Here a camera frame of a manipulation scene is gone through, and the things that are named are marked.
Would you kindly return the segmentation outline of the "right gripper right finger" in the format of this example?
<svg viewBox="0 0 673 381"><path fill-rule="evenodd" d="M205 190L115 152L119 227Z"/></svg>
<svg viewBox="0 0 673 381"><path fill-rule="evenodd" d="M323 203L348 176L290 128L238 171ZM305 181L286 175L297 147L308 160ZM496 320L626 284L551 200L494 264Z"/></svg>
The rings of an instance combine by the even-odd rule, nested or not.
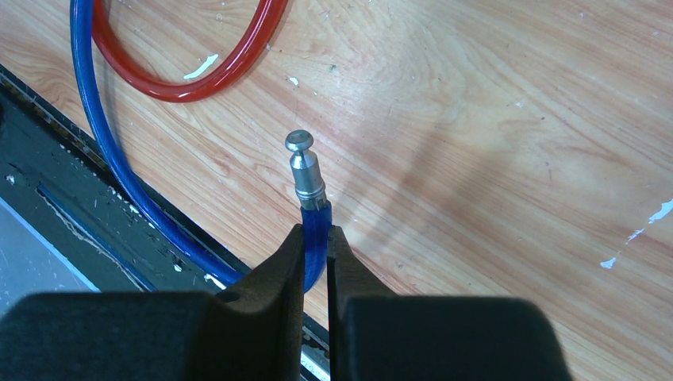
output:
<svg viewBox="0 0 673 381"><path fill-rule="evenodd" d="M327 246L334 380L569 380L542 310L521 298L394 293L353 253Z"/></svg>

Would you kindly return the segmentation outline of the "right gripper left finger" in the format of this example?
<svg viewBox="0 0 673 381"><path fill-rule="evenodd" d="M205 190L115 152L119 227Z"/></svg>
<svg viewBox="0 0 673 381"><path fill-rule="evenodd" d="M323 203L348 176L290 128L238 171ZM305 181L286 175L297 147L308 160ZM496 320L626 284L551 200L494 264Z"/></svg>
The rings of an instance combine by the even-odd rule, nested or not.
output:
<svg viewBox="0 0 673 381"><path fill-rule="evenodd" d="M216 294L39 293L1 321L4 380L297 380L304 232Z"/></svg>

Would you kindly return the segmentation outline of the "blue cable lock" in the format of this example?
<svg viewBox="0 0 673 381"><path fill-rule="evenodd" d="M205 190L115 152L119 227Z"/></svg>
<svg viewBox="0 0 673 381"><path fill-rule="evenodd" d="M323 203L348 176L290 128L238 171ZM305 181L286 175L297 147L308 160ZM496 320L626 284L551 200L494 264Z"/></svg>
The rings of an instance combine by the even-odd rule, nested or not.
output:
<svg viewBox="0 0 673 381"><path fill-rule="evenodd" d="M70 3L71 55L83 110L95 140L114 177L141 213L186 257L218 282L229 286L242 279L241 272L207 252L189 238L150 198L133 173L111 132L98 92L92 48L94 1ZM305 130L291 132L286 147L291 151L290 169L301 205L305 237L304 288L310 290L325 269L332 207L325 193L317 155L310 151L313 137Z"/></svg>

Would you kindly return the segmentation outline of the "red cable lock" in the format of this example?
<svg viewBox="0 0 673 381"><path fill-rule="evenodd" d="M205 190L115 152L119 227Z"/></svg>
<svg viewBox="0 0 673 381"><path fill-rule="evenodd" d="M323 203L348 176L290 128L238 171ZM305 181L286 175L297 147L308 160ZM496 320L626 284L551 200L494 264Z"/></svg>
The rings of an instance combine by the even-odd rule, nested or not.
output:
<svg viewBox="0 0 673 381"><path fill-rule="evenodd" d="M260 1L243 36L221 64L188 83L169 83L137 63L115 35L102 1L93 2L93 40L113 70L139 92L164 102L196 102L233 85L253 67L279 27L287 4L287 0Z"/></svg>

